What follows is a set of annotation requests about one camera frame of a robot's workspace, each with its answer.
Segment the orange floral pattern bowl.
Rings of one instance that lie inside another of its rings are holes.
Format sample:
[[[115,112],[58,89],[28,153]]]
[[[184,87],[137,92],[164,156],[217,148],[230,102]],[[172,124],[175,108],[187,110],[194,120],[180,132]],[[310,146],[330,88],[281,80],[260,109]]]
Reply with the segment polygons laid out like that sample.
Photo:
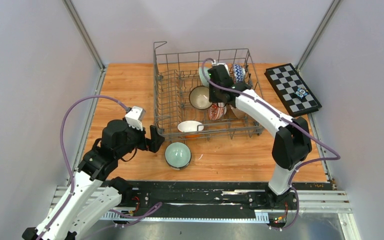
[[[216,121],[221,119],[227,112],[227,106],[222,103],[213,103],[208,109],[208,118],[211,121]]]

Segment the black bowl beige inside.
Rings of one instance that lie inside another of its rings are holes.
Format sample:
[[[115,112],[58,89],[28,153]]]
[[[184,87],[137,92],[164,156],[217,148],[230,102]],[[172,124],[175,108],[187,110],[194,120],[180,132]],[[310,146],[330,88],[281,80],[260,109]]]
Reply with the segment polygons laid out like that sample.
[[[211,107],[210,89],[206,86],[197,86],[189,93],[190,104],[198,110],[206,110]]]

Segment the clear glass bowl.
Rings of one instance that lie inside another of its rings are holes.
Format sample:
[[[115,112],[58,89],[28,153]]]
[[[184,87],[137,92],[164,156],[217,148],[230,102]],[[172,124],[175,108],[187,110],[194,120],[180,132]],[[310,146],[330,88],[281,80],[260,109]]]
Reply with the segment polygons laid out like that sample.
[[[239,110],[233,106],[230,107],[233,115],[237,118],[237,119],[243,119],[247,116],[247,114],[245,112],[243,112],[242,110]]]

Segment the blue zigzag pattern bowl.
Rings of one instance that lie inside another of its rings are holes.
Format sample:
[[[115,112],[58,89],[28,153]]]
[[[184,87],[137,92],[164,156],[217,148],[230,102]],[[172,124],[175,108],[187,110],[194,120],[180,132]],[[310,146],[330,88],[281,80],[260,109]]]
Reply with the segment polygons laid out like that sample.
[[[235,83],[241,83],[245,80],[246,70],[239,64],[232,65],[233,80]]]

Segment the orange bowl white inside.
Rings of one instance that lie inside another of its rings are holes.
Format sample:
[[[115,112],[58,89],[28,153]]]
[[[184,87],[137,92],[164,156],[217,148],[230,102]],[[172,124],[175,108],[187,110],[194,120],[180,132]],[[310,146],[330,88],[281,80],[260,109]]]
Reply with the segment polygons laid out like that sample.
[[[186,120],[178,124],[177,129],[184,133],[183,136],[186,139],[200,137],[200,132],[204,130],[204,125],[195,120]]]

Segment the blue floral pattern bowl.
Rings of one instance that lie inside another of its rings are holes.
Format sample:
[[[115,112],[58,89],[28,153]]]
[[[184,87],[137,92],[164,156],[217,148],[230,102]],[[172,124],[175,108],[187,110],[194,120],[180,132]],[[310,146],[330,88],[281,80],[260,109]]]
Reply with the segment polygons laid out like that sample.
[[[229,69],[229,66],[226,64],[226,63],[223,63],[227,73],[230,75],[230,69]]]

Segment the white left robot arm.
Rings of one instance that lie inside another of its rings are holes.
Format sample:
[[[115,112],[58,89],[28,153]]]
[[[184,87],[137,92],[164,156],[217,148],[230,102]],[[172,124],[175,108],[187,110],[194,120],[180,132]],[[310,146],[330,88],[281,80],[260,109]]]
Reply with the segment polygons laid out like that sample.
[[[70,188],[52,212],[37,227],[27,228],[24,240],[80,240],[105,213],[117,206],[129,206],[133,201],[132,186],[123,178],[113,178],[100,196],[87,204],[90,196],[118,167],[126,154],[138,150],[157,153],[164,143],[154,125],[150,138],[145,129],[128,124],[126,118],[111,120],[102,130],[101,138],[78,165]]]

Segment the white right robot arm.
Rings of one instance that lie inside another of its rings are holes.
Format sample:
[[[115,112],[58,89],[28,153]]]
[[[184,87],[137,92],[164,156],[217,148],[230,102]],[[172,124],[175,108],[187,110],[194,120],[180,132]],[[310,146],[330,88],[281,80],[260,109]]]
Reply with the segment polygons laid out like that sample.
[[[209,83],[210,102],[230,105],[246,113],[274,138],[272,157],[275,168],[265,190],[264,202],[270,208],[278,209],[291,190],[294,170],[312,151],[307,121],[277,110],[245,82],[234,82],[225,63],[212,61],[204,78]]]

